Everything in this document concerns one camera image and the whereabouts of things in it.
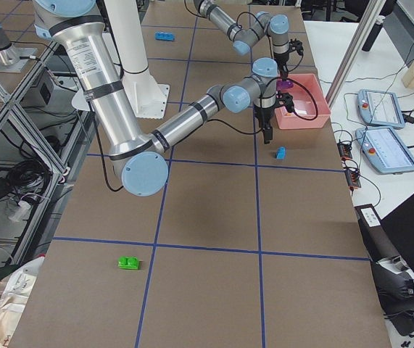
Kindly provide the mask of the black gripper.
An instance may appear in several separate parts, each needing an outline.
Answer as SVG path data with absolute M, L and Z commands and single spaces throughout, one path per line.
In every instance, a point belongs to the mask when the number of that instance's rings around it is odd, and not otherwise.
M 281 80 L 287 80 L 288 78 L 288 67 L 287 62 L 289 61 L 289 53 L 277 53 L 273 52 L 273 58 L 278 66 L 279 75 Z
M 258 125 L 262 130 L 264 144 L 268 144 L 273 140 L 273 127 L 271 118 L 274 114 L 275 107 L 261 107 L 254 105 L 254 116 L 258 121 Z

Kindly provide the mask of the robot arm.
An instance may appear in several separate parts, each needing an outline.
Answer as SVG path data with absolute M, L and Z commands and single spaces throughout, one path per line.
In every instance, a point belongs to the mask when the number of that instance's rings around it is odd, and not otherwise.
M 252 21 L 248 28 L 240 26 L 238 20 L 233 20 L 214 1 L 194 1 L 197 14 L 208 19 L 220 29 L 233 43 L 233 48 L 239 55 L 249 53 L 252 47 L 262 38 L 269 37 L 273 58 L 278 65 L 282 78 L 289 74 L 287 62 L 291 51 L 289 40 L 289 20 L 284 14 L 272 15 L 268 12 L 241 12 L 251 15 Z
M 168 177 L 163 154 L 222 109 L 238 113 L 254 104 L 272 109 L 279 63 L 257 59 L 252 73 L 213 86 L 199 100 L 150 133 L 140 117 L 162 117 L 169 86 L 151 75 L 134 1 L 35 1 L 36 31 L 61 44 L 78 74 L 84 99 L 96 112 L 111 148 L 109 158 L 123 187 L 136 196 L 157 193 Z

